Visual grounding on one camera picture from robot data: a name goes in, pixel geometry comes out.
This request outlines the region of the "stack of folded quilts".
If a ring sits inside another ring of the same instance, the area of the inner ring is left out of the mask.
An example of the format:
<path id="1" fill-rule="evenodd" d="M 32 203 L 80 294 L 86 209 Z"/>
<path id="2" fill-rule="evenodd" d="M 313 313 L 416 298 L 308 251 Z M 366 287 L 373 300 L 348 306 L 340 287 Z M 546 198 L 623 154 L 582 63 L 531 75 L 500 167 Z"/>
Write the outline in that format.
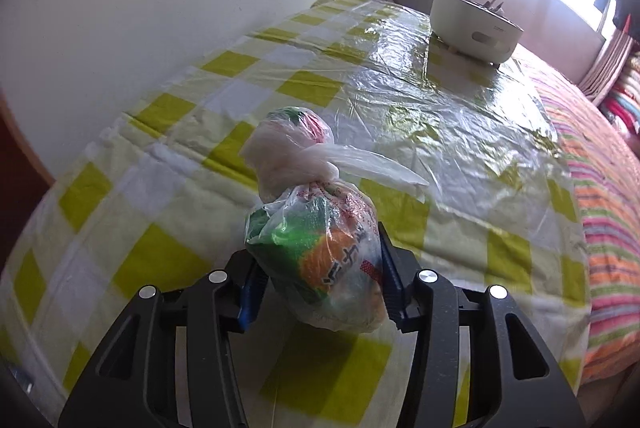
<path id="1" fill-rule="evenodd" d="M 639 51 L 632 51 L 599 109 L 621 133 L 639 136 Z"/>

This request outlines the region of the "striped colourful bedspread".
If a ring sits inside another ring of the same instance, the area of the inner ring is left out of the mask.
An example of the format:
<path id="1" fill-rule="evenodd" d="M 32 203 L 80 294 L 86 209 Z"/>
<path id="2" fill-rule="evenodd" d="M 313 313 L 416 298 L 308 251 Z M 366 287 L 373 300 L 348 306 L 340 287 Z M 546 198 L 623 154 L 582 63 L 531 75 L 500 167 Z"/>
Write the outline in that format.
<path id="1" fill-rule="evenodd" d="M 582 383 L 639 362 L 639 160 L 570 81 L 518 46 L 567 156 L 586 238 L 591 315 Z"/>

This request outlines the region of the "white oval basket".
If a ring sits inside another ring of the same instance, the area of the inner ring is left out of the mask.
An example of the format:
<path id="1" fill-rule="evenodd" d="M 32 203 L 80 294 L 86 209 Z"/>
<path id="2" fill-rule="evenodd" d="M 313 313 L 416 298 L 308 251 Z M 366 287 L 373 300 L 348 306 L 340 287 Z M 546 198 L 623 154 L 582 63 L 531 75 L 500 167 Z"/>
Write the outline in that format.
<path id="1" fill-rule="evenodd" d="M 492 64 L 505 63 L 524 31 L 506 18 L 468 0 L 433 0 L 433 33 L 463 55 Z"/>

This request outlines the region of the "striped curtain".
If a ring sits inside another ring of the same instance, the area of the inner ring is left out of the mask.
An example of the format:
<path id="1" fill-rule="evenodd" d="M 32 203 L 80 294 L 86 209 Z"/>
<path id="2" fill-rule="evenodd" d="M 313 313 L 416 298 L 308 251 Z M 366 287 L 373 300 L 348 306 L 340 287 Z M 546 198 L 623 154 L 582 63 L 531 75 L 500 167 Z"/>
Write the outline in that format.
<path id="1" fill-rule="evenodd" d="M 634 46 L 634 39 L 621 30 L 615 30 L 611 39 L 593 62 L 577 87 L 594 105 L 598 106 L 612 89 Z"/>

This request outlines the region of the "bag with snack wrappers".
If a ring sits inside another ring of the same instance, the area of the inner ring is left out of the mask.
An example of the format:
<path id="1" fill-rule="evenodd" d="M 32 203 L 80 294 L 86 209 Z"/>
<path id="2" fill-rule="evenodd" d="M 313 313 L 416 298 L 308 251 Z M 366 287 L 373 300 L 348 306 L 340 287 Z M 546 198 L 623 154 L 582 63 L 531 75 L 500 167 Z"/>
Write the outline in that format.
<path id="1" fill-rule="evenodd" d="M 293 315 L 326 330 L 369 333 L 385 317 L 378 213 L 345 175 L 408 194 L 427 181 L 381 154 L 338 144 L 306 107 L 269 112 L 240 151 L 262 203 L 245 222 L 244 244 Z"/>

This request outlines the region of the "yellow checkered plastic tablecloth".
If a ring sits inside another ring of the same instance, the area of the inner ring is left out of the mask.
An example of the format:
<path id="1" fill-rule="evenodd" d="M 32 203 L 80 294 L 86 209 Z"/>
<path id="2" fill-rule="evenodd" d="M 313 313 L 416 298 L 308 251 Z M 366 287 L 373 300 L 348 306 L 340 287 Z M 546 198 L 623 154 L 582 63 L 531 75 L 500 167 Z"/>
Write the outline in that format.
<path id="1" fill-rule="evenodd" d="M 375 0 L 245 35 L 105 128 L 6 263 L 1 352 L 55 422 L 140 287 L 189 286 L 248 247 L 276 278 L 233 347 L 250 423 L 392 426 L 412 341 L 386 318 L 377 225 L 454 284 L 509 289 L 578 386 L 585 239 L 533 81 Z"/>

